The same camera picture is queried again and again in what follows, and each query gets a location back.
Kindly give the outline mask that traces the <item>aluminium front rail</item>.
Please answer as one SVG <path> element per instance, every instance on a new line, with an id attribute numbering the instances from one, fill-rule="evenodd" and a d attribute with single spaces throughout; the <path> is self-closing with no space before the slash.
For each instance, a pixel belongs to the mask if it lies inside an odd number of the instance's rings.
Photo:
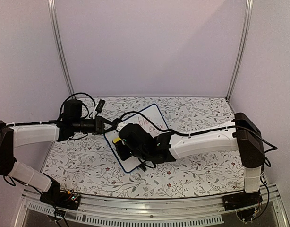
<path id="1" fill-rule="evenodd" d="M 123 199 L 83 195 L 77 210 L 61 217 L 39 194 L 25 189 L 16 227 L 288 227 L 275 184 L 260 189 L 263 198 L 258 218 L 248 220 L 251 206 L 226 210 L 222 195 L 181 199 Z"/>

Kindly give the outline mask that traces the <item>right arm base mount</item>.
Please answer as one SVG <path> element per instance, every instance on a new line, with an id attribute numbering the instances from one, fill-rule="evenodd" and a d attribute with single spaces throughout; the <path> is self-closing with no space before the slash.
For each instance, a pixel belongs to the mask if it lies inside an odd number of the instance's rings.
<path id="1" fill-rule="evenodd" d="M 263 201 L 260 191 L 246 193 L 245 191 L 222 196 L 222 204 L 226 211 L 236 210 L 259 204 Z"/>

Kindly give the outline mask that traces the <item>blue framed whiteboard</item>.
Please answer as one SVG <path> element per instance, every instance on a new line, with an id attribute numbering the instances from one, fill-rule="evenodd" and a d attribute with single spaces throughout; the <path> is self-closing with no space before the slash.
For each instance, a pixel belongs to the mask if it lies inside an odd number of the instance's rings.
<path id="1" fill-rule="evenodd" d="M 149 119 L 155 126 L 157 126 L 161 130 L 168 129 L 167 123 L 162 116 L 162 113 L 159 107 L 156 104 L 151 104 L 148 107 L 139 111 L 143 114 L 147 119 Z M 129 123 L 140 125 L 147 133 L 149 133 L 152 137 L 155 137 L 161 133 L 161 131 L 157 130 L 146 118 L 142 117 L 140 114 L 127 114 L 122 119 L 129 120 Z M 115 145 L 113 144 L 113 140 L 118 137 L 119 131 L 111 131 L 109 133 L 104 134 L 104 138 L 109 145 L 111 151 L 113 152 L 117 162 L 123 169 L 125 173 L 131 173 L 141 162 L 136 157 L 130 157 L 126 161 L 122 161 L 117 154 Z"/>

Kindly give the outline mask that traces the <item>yellow whiteboard eraser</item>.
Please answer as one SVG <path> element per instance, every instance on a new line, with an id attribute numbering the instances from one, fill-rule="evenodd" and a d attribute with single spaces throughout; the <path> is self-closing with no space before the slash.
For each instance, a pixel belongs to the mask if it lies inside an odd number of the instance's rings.
<path id="1" fill-rule="evenodd" d="M 116 144 L 116 143 L 118 143 L 118 142 L 121 142 L 122 140 L 121 140 L 121 138 L 115 138 L 112 142 L 113 142 L 113 144 Z"/>

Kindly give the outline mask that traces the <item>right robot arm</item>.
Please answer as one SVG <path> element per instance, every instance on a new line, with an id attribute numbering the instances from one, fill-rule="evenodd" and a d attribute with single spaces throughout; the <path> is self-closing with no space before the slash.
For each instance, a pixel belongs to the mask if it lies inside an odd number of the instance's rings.
<path id="1" fill-rule="evenodd" d="M 262 168 L 267 164 L 264 144 L 271 151 L 277 150 L 262 138 L 260 130 L 244 113 L 235 113 L 234 119 L 223 125 L 190 133 L 159 129 L 160 134 L 153 137 L 138 123 L 128 123 L 117 130 L 118 136 L 112 143 L 123 161 L 135 157 L 157 165 L 196 154 L 239 151 L 244 167 L 244 192 L 238 196 L 242 206 L 253 202 L 259 191 Z"/>

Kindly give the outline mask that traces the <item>left metal frame post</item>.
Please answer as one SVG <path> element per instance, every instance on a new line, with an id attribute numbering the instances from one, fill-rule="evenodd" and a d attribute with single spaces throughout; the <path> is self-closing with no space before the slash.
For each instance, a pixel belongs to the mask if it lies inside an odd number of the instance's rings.
<path id="1" fill-rule="evenodd" d="M 70 95 L 72 95 L 72 94 L 74 94 L 74 87 L 73 87 L 73 84 L 72 84 L 72 81 L 70 78 L 68 65 L 67 65 L 63 45 L 62 45 L 60 28 L 59 28 L 59 24 L 58 24 L 56 4 L 55 4 L 54 0 L 48 0 L 47 2 L 48 2 L 49 14 L 50 14 L 52 32 L 53 32 L 53 36 L 55 39 L 55 44 L 56 44 L 56 48 L 57 48 L 57 54 L 59 57 L 61 70 L 63 73 L 65 84 L 66 84 L 67 89 L 68 89 L 68 93 Z"/>

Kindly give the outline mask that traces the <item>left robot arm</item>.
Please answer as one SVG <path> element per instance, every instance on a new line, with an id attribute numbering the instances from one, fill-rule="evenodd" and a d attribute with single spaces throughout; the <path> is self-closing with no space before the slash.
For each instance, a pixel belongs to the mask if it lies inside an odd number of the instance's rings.
<path id="1" fill-rule="evenodd" d="M 0 121 L 0 175 L 46 192 L 46 198 L 53 205 L 60 205 L 64 195 L 53 187 L 56 184 L 54 180 L 18 162 L 14 157 L 14 149 L 42 142 L 66 141 L 76 133 L 101 135 L 109 132 L 115 129 L 118 120 L 110 121 L 99 115 L 104 104 L 103 100 L 94 103 L 93 111 L 83 116 L 85 104 L 70 95 L 62 103 L 56 120 L 11 124 Z"/>

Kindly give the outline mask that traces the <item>right metal frame post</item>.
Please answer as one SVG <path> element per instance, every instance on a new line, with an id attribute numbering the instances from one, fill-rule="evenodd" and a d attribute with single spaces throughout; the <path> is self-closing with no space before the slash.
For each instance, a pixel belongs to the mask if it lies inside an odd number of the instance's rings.
<path id="1" fill-rule="evenodd" d="M 248 37 L 249 28 L 251 24 L 252 10 L 253 10 L 253 0 L 247 0 L 237 57 L 234 63 L 233 72 L 232 72 L 229 88 L 226 95 L 226 100 L 228 102 L 230 102 L 232 99 L 234 88 L 235 88 L 238 75 L 239 75 L 239 70 L 242 64 L 242 59 L 243 59 L 244 51 L 246 48 L 247 37 Z"/>

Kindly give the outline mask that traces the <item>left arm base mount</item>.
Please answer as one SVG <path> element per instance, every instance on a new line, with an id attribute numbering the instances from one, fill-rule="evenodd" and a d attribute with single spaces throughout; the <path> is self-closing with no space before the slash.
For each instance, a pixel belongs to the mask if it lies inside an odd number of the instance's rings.
<path id="1" fill-rule="evenodd" d="M 81 201 L 81 193 L 73 190 L 61 191 L 59 187 L 50 188 L 47 192 L 42 192 L 40 202 L 49 204 L 57 208 L 68 210 L 78 210 Z"/>

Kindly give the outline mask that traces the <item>metal frame post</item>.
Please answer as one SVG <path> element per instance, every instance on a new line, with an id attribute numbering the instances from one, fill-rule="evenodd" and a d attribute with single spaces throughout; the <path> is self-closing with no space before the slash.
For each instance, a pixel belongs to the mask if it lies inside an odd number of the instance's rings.
<path id="1" fill-rule="evenodd" d="M 246 48 L 247 37 L 248 37 L 249 28 L 251 24 L 252 10 L 253 10 L 253 0 L 247 0 L 237 57 L 234 63 L 233 72 L 232 72 L 229 88 L 226 95 L 226 100 L 228 102 L 230 102 L 232 99 L 234 88 L 235 88 L 238 75 L 239 75 L 239 70 L 242 64 L 242 59 L 243 59 L 244 51 Z"/>
<path id="2" fill-rule="evenodd" d="M 62 45 L 60 28 L 59 28 L 59 24 L 58 24 L 56 4 L 55 4 L 54 0 L 48 0 L 47 2 L 48 2 L 49 14 L 50 14 L 52 32 L 53 32 L 53 36 L 55 39 L 55 44 L 56 44 L 56 48 L 57 48 L 57 54 L 59 57 L 61 70 L 63 73 L 65 84 L 66 84 L 67 89 L 68 89 L 68 93 L 70 95 L 72 95 L 72 94 L 74 94 L 74 87 L 73 87 L 73 84 L 72 84 L 72 81 L 70 78 L 68 65 L 67 65 L 63 45 Z"/>

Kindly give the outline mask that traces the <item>floral tablecloth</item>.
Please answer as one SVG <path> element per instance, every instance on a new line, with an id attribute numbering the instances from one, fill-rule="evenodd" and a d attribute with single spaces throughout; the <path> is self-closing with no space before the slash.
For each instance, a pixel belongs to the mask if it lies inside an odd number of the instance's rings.
<path id="1" fill-rule="evenodd" d="M 113 120 L 129 111 L 156 104 L 168 128 L 179 132 L 202 130 L 233 119 L 224 98 L 107 97 L 103 117 Z M 154 169 L 125 173 L 103 135 L 56 142 L 42 172 L 74 190 L 119 198 L 183 198 L 244 191 L 244 167 L 238 151 L 188 156 Z"/>

